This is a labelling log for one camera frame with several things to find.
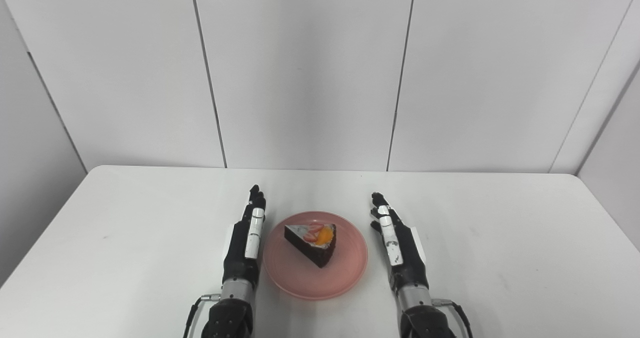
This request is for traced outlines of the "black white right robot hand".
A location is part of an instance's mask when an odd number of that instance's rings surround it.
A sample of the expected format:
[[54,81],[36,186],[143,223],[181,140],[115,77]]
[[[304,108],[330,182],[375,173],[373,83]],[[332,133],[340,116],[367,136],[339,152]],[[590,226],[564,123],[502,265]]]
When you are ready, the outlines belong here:
[[406,286],[428,289],[426,265],[416,245],[413,231],[395,209],[391,208],[382,193],[373,192],[371,200],[373,208],[370,214],[374,219],[370,226],[381,237],[391,290],[396,294]]

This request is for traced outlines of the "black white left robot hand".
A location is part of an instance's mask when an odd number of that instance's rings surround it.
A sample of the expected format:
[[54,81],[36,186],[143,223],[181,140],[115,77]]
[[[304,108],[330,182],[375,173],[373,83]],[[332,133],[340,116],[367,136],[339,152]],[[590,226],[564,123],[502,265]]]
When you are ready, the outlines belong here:
[[243,280],[256,288],[259,282],[258,253],[260,248],[259,238],[248,246],[251,236],[253,213],[255,209],[265,210],[266,199],[259,185],[254,185],[249,190],[249,198],[245,206],[242,218],[233,225],[230,244],[223,261],[222,283],[228,281]]

